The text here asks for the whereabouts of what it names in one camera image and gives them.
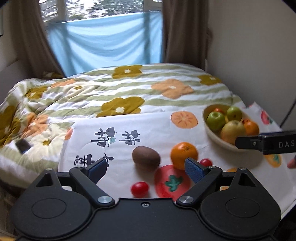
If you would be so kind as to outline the person hand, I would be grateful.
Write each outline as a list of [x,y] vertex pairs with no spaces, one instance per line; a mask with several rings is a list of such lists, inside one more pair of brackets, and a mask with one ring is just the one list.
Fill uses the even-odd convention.
[[288,162],[287,168],[289,168],[289,169],[296,168],[296,156]]

